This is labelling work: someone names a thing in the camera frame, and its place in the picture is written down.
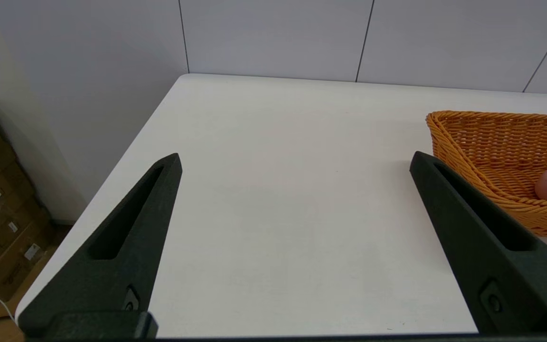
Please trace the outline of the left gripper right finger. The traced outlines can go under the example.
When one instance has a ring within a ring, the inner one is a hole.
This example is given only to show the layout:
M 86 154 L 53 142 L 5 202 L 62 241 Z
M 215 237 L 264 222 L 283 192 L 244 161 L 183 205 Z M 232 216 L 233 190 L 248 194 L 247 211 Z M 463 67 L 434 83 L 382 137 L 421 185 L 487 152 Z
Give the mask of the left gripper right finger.
M 478 331 L 547 334 L 547 244 L 438 158 L 410 173 Z

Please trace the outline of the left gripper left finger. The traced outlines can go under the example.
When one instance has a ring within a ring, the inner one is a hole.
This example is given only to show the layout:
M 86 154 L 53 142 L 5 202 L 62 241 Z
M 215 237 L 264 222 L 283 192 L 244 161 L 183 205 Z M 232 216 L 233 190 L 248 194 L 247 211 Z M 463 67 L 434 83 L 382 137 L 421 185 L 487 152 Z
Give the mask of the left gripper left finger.
M 19 302 L 24 332 L 155 332 L 150 301 L 182 177 L 156 161 L 109 214 L 87 208 Z

